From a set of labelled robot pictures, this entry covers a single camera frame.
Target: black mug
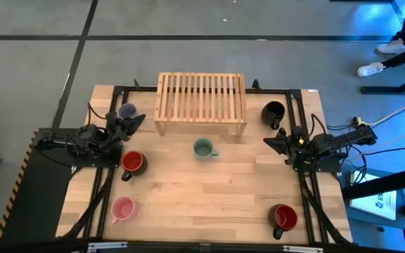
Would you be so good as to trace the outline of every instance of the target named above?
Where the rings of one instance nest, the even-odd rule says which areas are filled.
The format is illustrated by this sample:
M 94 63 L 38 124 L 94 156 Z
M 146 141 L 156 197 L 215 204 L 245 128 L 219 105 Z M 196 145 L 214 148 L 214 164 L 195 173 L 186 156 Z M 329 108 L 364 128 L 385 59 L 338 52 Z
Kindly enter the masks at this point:
M 140 176 L 145 173 L 148 166 L 146 157 L 137 151 L 129 151 L 123 156 L 123 175 L 121 179 L 128 181 L 132 176 Z
M 268 223 L 273 227 L 273 237 L 281 239 L 283 232 L 290 231 L 298 222 L 298 215 L 292 207 L 284 204 L 274 205 L 268 211 Z
M 281 123 L 281 120 L 284 118 L 284 114 L 285 107 L 279 102 L 271 101 L 267 103 L 262 110 L 261 118 L 271 129 L 277 130 L 279 129 L 279 123 Z

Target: yellow and black tape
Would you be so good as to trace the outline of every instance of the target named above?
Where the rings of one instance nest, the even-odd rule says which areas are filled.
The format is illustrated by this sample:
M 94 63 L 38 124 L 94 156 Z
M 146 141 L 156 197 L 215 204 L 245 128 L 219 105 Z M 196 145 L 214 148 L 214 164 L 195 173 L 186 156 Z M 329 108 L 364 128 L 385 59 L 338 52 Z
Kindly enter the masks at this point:
M 17 192 L 21 187 L 21 181 L 23 179 L 23 176 L 25 175 L 26 168 L 27 168 L 27 162 L 29 161 L 29 157 L 31 156 L 31 152 L 32 152 L 32 142 L 34 141 L 34 138 L 37 135 L 37 132 L 38 132 L 37 130 L 34 131 L 34 136 L 31 138 L 31 143 L 29 144 L 29 147 L 27 148 L 26 155 L 25 155 L 25 158 L 22 161 L 22 165 L 21 165 L 20 171 L 19 171 L 19 173 L 17 175 L 15 185 L 14 185 L 14 187 L 12 189 L 11 196 L 8 199 L 8 204 L 6 205 L 6 211 L 4 212 L 3 219 L 0 222 L 0 241 L 1 241 L 2 236 L 3 236 L 4 227 L 6 227 L 8 217 L 11 214 L 13 204 L 15 203 L 15 198 L 17 196 Z

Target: mug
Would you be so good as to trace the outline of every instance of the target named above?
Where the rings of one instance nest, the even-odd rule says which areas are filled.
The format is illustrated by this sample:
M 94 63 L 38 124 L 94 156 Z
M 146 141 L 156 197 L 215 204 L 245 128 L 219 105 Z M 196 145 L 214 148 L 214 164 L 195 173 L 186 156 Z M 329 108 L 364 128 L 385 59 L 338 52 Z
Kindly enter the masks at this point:
M 269 125 L 271 129 L 277 130 L 279 129 L 279 123 L 281 123 L 281 120 L 284 118 L 284 114 L 285 107 L 277 101 L 271 101 L 262 109 L 260 116 L 262 121 Z
M 290 231 L 298 222 L 295 210 L 284 204 L 274 205 L 268 211 L 268 222 L 273 227 L 273 237 L 281 239 L 284 231 Z
M 219 156 L 219 152 L 214 150 L 214 146 L 206 138 L 198 139 L 195 144 L 193 144 L 193 151 L 196 157 L 199 158 Z
M 121 179 L 128 181 L 132 176 L 140 176 L 145 172 L 147 166 L 148 160 L 142 153 L 129 151 L 123 156 L 124 173 Z
M 140 114 L 137 111 L 137 108 L 135 108 L 135 105 L 130 103 L 125 103 L 118 109 L 118 117 L 120 119 L 133 119 L 139 115 Z
M 110 208 L 110 212 L 112 212 L 113 220 L 112 224 L 117 223 L 118 221 L 122 221 L 124 219 L 128 219 L 132 217 L 134 210 L 136 209 L 136 205 L 134 201 L 130 197 L 119 197 L 117 198 L 113 204 L 112 208 Z

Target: green mug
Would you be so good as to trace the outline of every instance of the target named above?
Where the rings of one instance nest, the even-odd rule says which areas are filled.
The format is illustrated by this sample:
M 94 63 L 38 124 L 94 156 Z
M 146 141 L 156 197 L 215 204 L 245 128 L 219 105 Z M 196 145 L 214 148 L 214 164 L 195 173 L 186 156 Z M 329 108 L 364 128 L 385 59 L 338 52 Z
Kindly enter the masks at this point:
M 193 145 L 193 151 L 199 158 L 219 156 L 219 152 L 214 150 L 214 146 L 206 138 L 198 139 Z

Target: desk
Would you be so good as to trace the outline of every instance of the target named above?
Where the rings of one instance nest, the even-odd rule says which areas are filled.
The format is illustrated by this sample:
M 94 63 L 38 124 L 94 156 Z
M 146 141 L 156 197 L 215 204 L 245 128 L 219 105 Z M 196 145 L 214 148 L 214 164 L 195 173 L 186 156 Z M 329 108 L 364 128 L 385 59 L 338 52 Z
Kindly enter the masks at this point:
M 108 111 L 114 86 L 97 85 L 91 104 L 103 115 Z M 318 91 L 302 91 L 308 127 L 310 114 L 324 122 Z M 147 172 L 129 182 L 121 180 L 122 167 L 115 169 L 109 208 L 115 198 L 131 197 L 139 206 L 135 219 L 111 224 L 110 210 L 105 220 L 103 238 L 115 240 L 175 242 L 236 242 L 262 244 L 307 244 L 302 201 L 297 174 L 285 165 L 262 139 L 276 132 L 260 122 L 260 111 L 270 101 L 286 105 L 283 95 L 247 94 L 247 127 L 241 138 L 226 126 L 172 125 L 159 136 L 153 123 L 155 93 L 129 92 L 133 103 L 146 119 L 131 140 L 124 143 L 123 153 L 137 150 L 148 158 Z M 121 106 L 121 98 L 116 108 Z M 92 117 L 92 123 L 105 122 Z M 290 132 L 286 113 L 281 126 Z M 321 133 L 319 126 L 315 133 Z M 220 152 L 209 162 L 196 162 L 193 143 L 197 138 L 210 139 Z M 86 209 L 96 170 L 82 169 L 69 183 L 56 235 L 63 235 Z M 351 240 L 349 224 L 340 185 L 329 173 L 318 173 L 323 208 L 341 234 Z M 266 222 L 268 209 L 276 203 L 295 208 L 299 215 L 295 229 L 274 240 Z M 95 235 L 100 210 L 96 210 L 90 235 Z M 314 212 L 315 238 L 319 227 Z

